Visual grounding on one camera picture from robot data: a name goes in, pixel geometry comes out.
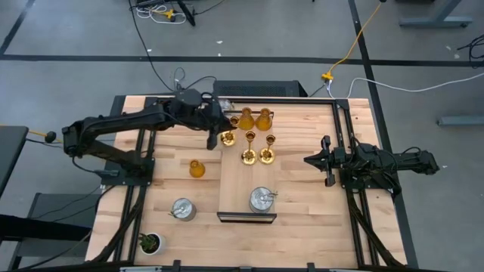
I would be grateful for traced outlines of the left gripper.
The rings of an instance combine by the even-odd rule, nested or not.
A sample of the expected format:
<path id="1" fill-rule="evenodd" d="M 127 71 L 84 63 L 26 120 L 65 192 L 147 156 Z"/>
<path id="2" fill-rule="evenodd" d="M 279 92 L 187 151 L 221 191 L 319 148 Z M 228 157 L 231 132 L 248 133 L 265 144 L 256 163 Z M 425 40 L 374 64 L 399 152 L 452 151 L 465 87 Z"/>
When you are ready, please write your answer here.
<path id="1" fill-rule="evenodd" d="M 203 131 L 208 131 L 209 136 L 206 140 L 206 148 L 213 150 L 218 143 L 218 135 L 227 136 L 231 134 L 231 121 L 224 116 L 219 99 L 212 94 L 201 94 L 201 106 L 196 111 L 197 127 Z"/>

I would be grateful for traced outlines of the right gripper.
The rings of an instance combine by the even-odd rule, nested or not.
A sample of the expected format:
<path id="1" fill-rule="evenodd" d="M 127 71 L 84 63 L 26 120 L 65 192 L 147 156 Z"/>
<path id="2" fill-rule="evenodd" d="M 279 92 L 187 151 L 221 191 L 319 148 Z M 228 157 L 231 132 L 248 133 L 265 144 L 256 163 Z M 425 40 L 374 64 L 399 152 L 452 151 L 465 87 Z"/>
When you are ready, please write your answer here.
<path id="1" fill-rule="evenodd" d="M 344 147 L 336 147 L 330 151 L 330 136 L 325 135 L 321 140 L 322 151 L 317 154 L 307 156 L 304 161 L 311 166 L 314 166 L 320 172 L 326 172 L 327 177 L 324 180 L 326 187 L 332 187 L 335 185 L 335 176 L 332 173 L 333 168 L 343 169 L 347 167 L 352 161 L 355 154 L 355 141 L 354 137 L 349 138 L 349 149 L 350 154 L 348 154 Z"/>

